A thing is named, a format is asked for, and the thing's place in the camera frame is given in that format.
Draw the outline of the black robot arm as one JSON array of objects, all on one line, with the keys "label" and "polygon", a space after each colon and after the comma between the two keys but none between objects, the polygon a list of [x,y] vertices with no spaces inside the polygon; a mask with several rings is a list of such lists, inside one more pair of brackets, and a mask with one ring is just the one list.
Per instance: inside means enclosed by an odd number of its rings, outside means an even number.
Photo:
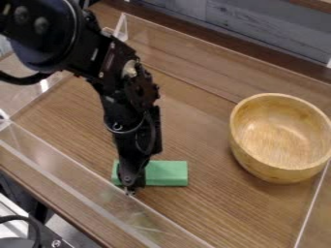
[{"label": "black robot arm", "polygon": [[112,133],[116,174],[128,193],[145,186],[145,167],[163,150],[159,85],[136,51],[103,31],[92,11],[73,0],[0,0],[0,35],[23,65],[35,72],[0,80],[31,85],[59,71],[84,78],[103,105]]}]

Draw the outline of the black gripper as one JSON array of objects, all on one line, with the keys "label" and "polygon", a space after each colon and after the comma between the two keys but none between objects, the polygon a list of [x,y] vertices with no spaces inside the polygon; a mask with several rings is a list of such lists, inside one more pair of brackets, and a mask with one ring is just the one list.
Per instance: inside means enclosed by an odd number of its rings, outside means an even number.
[{"label": "black gripper", "polygon": [[159,85],[136,51],[113,36],[100,36],[88,77],[103,105],[103,121],[112,132],[119,153],[117,178],[125,194],[145,186],[149,157],[163,151]]}]

